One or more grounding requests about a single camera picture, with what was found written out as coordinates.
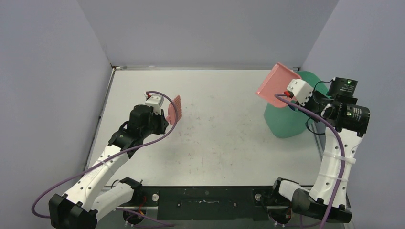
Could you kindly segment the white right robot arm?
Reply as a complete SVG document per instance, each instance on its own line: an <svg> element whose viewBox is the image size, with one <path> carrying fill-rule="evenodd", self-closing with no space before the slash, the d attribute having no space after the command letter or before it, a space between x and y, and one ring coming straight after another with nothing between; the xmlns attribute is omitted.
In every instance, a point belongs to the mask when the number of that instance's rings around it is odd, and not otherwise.
<svg viewBox="0 0 405 229"><path fill-rule="evenodd" d="M273 195L290 203L293 213L326 223L349 223L352 213L347 209L347 185L357 148L366 134L370 110L359 106L353 96L357 87L353 79L335 77L326 94L301 79L292 80L275 98L325 125L325 147L320 170L311 189L297 182L278 178Z"/></svg>

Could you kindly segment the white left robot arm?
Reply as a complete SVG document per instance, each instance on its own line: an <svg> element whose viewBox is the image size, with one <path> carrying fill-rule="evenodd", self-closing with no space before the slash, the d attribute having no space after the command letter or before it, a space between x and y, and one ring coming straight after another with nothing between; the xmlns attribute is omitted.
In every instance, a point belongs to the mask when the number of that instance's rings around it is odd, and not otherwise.
<svg viewBox="0 0 405 229"><path fill-rule="evenodd" d="M56 229L94 229L98 221L131 200L139 185L131 178L101 194L101 190L150 135L163 135L169 123L160 105L136 105L112 135L98 160L63 195L49 200L51 225Z"/></svg>

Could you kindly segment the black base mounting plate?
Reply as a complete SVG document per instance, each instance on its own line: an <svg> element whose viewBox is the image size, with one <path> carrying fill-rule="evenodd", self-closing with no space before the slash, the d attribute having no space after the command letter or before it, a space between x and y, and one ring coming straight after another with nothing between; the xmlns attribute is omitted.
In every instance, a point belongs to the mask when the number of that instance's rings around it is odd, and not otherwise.
<svg viewBox="0 0 405 229"><path fill-rule="evenodd" d="M123 206L156 209L159 220L261 221L272 216L287 222L292 217L288 202L271 194L271 186L143 186Z"/></svg>

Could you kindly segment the pink plastic dustpan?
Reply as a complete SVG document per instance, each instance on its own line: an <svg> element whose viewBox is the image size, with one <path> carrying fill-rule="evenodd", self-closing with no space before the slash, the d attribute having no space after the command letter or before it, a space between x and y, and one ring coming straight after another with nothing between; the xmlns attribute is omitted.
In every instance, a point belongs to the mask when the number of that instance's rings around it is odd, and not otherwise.
<svg viewBox="0 0 405 229"><path fill-rule="evenodd" d="M290 82L295 79L302 78L292 69L286 67L280 62L277 62L271 69L268 76L256 90L256 95L276 108L286 107L287 104L278 100L275 97L275 94L285 92Z"/></svg>

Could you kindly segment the pink hand brush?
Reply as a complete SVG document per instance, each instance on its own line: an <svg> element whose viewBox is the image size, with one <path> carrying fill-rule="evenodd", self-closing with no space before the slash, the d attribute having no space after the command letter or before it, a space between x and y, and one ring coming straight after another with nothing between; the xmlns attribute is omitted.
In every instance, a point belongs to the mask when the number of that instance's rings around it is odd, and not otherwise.
<svg viewBox="0 0 405 229"><path fill-rule="evenodd" d="M177 95L172 101L174 104L169 104L168 115L166 117L170 125L174 125L182 118L181 96Z"/></svg>

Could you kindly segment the green plastic waste bin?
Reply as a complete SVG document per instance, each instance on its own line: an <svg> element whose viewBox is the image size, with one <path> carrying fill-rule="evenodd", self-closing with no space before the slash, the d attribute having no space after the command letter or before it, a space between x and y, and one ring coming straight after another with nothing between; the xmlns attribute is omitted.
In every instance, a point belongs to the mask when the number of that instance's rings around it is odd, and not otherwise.
<svg viewBox="0 0 405 229"><path fill-rule="evenodd" d="M297 74L312 87L315 86L317 91L323 95L327 94L327 86L314 73L299 71ZM277 108L271 104L266 105L263 117L270 131L278 138L289 138L299 135L314 122L299 110L293 110L289 106Z"/></svg>

